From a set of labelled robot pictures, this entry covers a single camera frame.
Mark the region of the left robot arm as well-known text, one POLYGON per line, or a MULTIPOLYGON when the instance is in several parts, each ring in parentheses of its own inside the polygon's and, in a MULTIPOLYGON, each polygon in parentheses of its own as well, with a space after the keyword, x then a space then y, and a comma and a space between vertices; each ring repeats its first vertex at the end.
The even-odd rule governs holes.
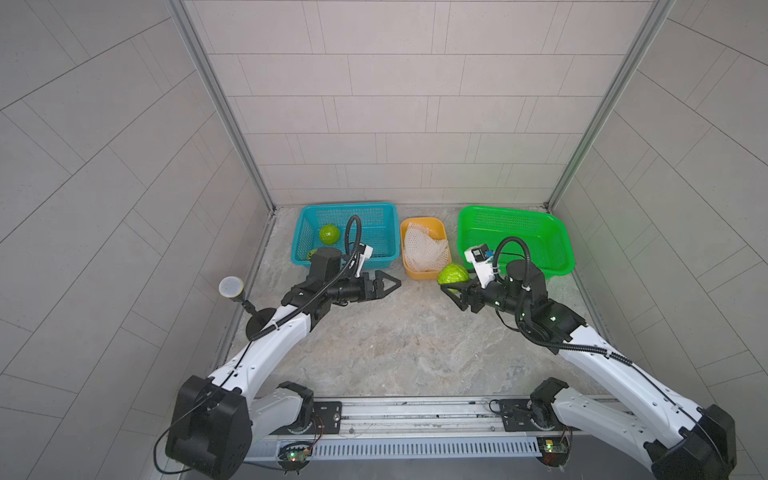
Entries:
POLYGON ((158 440, 166 456, 211 479, 229 479, 246 460, 254 441, 289 427, 312 423, 313 394, 292 382, 257 395, 286 354, 309 335, 334 305, 379 300, 385 282, 401 282, 381 270, 364 272, 372 247, 352 242, 344 251, 322 247, 306 279, 293 286, 276 309, 249 321, 248 344, 206 377, 190 376, 180 387, 168 429, 158 440))

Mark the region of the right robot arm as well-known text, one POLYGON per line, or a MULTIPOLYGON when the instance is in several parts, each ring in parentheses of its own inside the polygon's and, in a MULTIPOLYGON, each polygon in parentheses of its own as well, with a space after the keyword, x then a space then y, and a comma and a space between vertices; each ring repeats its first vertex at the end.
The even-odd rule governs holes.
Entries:
POLYGON ((485 261, 475 277, 443 282, 463 311, 489 307, 512 315, 516 330, 581 369, 624 405, 619 411, 550 378, 530 396, 536 424, 574 427, 632 457, 657 479, 727 479, 737 464, 735 421, 675 392, 611 346, 586 320, 551 299, 544 274, 522 259, 493 272, 485 261))

